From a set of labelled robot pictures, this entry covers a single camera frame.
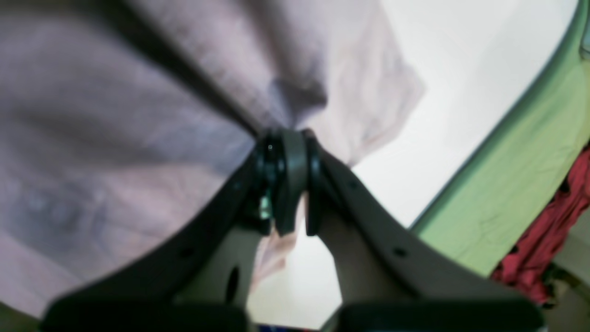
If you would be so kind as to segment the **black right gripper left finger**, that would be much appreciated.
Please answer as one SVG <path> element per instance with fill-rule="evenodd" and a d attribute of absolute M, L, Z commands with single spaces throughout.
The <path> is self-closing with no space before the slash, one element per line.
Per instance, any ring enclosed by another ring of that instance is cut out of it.
<path fill-rule="evenodd" d="M 124 269 L 56 300 L 43 332 L 255 332 L 247 302 L 257 247 L 296 229 L 308 131 L 272 130 L 207 206 Z"/>

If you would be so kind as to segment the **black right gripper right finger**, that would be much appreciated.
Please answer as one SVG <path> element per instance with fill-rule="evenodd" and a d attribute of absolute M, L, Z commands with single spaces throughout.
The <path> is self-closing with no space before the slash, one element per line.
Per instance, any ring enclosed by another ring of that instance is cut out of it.
<path fill-rule="evenodd" d="M 531 301 L 449 260 L 407 231 L 304 131 L 307 234 L 334 260 L 342 303 L 323 332 L 543 332 Z"/>

